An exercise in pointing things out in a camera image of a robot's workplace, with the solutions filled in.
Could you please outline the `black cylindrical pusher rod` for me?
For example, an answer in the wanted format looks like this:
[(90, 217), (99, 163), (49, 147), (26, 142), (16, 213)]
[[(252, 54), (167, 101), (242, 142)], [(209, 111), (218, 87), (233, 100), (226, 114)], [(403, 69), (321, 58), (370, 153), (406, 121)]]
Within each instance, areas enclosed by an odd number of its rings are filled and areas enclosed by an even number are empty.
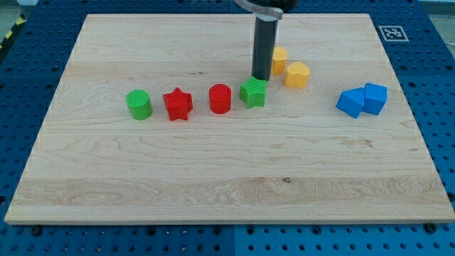
[(278, 20), (265, 21), (259, 16), (255, 18), (251, 75), (258, 80), (268, 81), (270, 78), (277, 24)]

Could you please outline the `metal clamp robot end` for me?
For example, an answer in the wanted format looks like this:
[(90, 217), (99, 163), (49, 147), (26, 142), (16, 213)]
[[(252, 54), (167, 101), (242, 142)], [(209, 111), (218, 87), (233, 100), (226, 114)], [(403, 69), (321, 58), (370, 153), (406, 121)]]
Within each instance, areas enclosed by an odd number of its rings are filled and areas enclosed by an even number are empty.
[(242, 9), (252, 12), (260, 18), (281, 20), (284, 13), (294, 9), (298, 0), (234, 0)]

